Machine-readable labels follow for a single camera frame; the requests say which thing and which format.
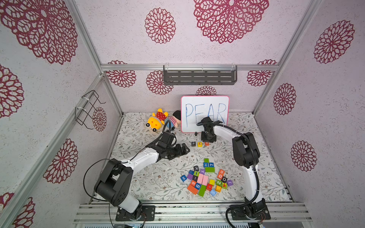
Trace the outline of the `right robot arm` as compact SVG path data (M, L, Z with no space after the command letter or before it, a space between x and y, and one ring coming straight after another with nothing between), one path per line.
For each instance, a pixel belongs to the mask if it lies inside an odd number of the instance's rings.
M220 136L231 141L235 162L245 168L243 173L246 183L245 203L232 206L228 211L241 208L245 210L247 216L253 217L255 213L262 210L263 199L257 174L260 153L253 134L240 133L221 123L203 123L202 126L204 127L202 136L207 137L208 140L212 141L214 137Z

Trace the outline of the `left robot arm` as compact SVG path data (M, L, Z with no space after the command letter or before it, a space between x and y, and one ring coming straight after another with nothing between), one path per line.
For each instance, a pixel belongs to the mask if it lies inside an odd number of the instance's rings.
M173 160L190 152L186 143L174 144L174 140L175 136L163 136L132 158L109 160L94 186L95 193L109 204L138 216L142 212L142 202L129 193L132 178L161 159Z

